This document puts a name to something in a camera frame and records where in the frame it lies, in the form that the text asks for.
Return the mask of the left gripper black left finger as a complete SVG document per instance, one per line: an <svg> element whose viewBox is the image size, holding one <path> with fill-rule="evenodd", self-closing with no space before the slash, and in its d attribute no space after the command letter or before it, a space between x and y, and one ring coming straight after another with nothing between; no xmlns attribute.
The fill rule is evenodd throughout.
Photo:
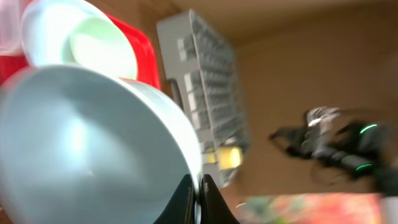
<svg viewBox="0 0 398 224"><path fill-rule="evenodd" d="M154 224L194 224L195 190L190 175L185 175Z"/></svg>

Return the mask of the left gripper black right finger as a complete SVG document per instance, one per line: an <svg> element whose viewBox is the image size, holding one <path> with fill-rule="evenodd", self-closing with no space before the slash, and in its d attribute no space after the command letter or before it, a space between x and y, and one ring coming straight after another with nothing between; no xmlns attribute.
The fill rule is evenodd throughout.
<svg viewBox="0 0 398 224"><path fill-rule="evenodd" d="M209 174L201 180L200 205L201 224L239 224Z"/></svg>

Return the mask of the yellow cup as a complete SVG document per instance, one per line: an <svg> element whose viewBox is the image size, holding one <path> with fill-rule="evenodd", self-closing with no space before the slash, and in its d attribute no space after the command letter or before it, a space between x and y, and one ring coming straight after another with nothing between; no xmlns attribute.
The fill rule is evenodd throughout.
<svg viewBox="0 0 398 224"><path fill-rule="evenodd" d="M204 161L216 164L219 170L235 169L243 163L243 152L238 146L209 147L204 153Z"/></svg>

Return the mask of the small light blue bowl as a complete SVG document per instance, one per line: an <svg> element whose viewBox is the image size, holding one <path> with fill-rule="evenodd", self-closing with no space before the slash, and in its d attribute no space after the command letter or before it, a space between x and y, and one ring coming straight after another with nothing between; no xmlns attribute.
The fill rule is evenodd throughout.
<svg viewBox="0 0 398 224"><path fill-rule="evenodd" d="M154 223L197 134L160 90L81 67L21 70L1 87L1 206L13 223Z"/></svg>

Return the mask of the green bowl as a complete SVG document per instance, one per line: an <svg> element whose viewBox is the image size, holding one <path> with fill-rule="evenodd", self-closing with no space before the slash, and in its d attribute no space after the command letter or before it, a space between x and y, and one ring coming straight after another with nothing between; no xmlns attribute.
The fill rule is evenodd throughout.
<svg viewBox="0 0 398 224"><path fill-rule="evenodd" d="M67 35L62 61L117 78L138 77L136 54L127 37L111 21L90 16Z"/></svg>

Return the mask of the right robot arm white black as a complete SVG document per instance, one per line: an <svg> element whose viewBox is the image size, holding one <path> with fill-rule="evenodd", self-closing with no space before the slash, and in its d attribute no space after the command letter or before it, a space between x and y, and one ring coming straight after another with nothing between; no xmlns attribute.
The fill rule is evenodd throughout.
<svg viewBox="0 0 398 224"><path fill-rule="evenodd" d="M341 169L351 180L374 177L375 188L382 195L385 222L397 223L397 167L387 161L386 148L392 129L383 122L354 119L333 130L334 119L362 112L327 106L313 108L304 112L302 126L280 127L269 135L269 140L290 157Z"/></svg>

